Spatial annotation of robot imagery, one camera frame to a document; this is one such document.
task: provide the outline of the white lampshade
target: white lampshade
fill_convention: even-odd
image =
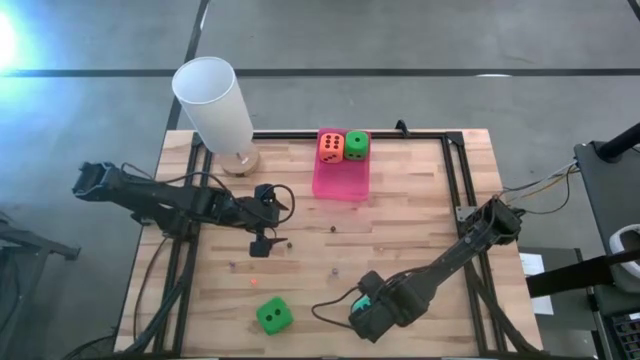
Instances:
[[[171,85],[209,150],[239,154],[251,148],[253,124],[228,62],[216,57],[193,59],[178,69]]]

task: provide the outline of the transparent pink box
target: transparent pink box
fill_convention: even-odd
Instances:
[[[369,151],[364,161],[343,160],[337,164],[327,164],[320,160],[318,145],[326,133],[346,136],[349,129],[323,128],[318,130],[316,139],[316,163],[313,169],[313,195],[319,199],[342,201],[365,201],[369,198],[369,159],[371,158],[371,134]]]

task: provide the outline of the wooden tabletop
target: wooden tabletop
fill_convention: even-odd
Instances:
[[[478,203],[502,189],[487,130],[463,130]],[[157,171],[159,180],[183,175],[192,131],[170,131]],[[315,319],[313,304],[338,298],[374,269],[382,277],[434,260],[456,239],[441,144],[433,140],[374,140],[371,194],[363,203],[317,200],[311,192],[315,141],[258,140],[261,163],[248,178],[213,173],[236,196],[253,194],[262,183],[283,183],[296,195],[293,218],[277,228],[292,248],[280,243],[266,259],[249,257],[247,232],[204,225],[184,336],[183,355],[202,357],[460,356],[477,355],[464,274],[458,271],[439,287],[429,311],[406,328],[394,326],[376,344],[351,330]],[[462,176],[456,163],[459,188]],[[286,193],[278,198],[289,205]],[[149,261],[162,241],[156,227],[142,233],[116,349],[132,342],[132,314]],[[138,317],[138,333],[157,311],[170,253],[167,244],[151,272]],[[516,328],[541,348],[515,243],[489,252],[498,302]],[[294,323],[267,336],[256,309],[274,296],[290,307]],[[321,308],[325,317],[347,322],[352,294]],[[485,328],[491,338],[488,313]],[[167,346],[173,339],[175,309]]]

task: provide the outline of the gray floor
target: gray floor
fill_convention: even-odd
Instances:
[[[163,69],[184,59],[197,0],[18,1],[0,5],[29,69]],[[621,68],[640,63],[625,0],[216,0],[198,56],[238,68]],[[505,184],[546,175],[572,146],[636,123],[638,77],[241,79],[257,129],[489,128]],[[21,359],[59,359],[117,325],[140,227],[115,205],[71,195],[82,161],[152,172],[170,79],[0,78],[0,210],[60,242]],[[184,115],[179,128],[189,128]],[[558,187],[523,206],[561,202]],[[601,253],[581,179],[554,216],[528,217],[521,243]],[[589,354],[584,334],[543,329],[545,346]]]

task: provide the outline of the red dice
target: red dice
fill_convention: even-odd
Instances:
[[[344,136],[335,133],[322,135],[318,144],[318,153],[320,159],[326,163],[339,163],[344,154]]]

